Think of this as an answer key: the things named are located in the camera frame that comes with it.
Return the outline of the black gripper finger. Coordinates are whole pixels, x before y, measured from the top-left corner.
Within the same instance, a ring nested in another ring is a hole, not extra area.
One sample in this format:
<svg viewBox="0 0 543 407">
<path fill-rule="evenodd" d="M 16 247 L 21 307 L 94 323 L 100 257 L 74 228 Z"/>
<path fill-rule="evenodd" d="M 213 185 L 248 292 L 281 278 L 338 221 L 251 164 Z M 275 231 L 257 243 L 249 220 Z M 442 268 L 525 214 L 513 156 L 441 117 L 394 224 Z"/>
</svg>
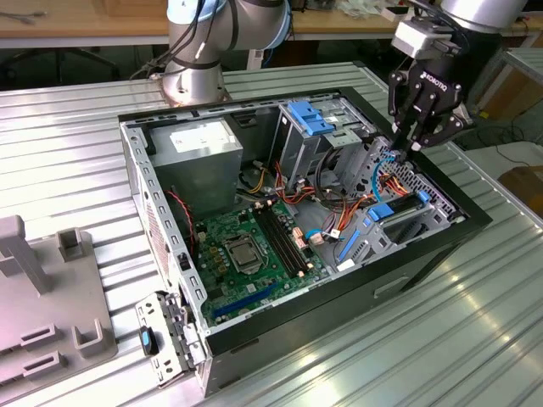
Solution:
<svg viewBox="0 0 543 407">
<path fill-rule="evenodd" d="M 454 108 L 442 119 L 433 130 L 425 125 L 420 131 L 415 130 L 411 136 L 402 160 L 411 159 L 415 153 L 423 149 L 436 147 L 454 140 L 461 132 L 474 128 L 474 121 L 465 105 Z"/>
<path fill-rule="evenodd" d="M 395 160 L 405 162 L 409 142 L 407 140 L 411 125 L 414 121 L 411 106 L 414 102 L 414 92 L 409 82 L 408 72 L 394 70 L 389 74 L 388 111 L 394 118 L 394 134 L 391 149 L 397 151 Z"/>
</svg>

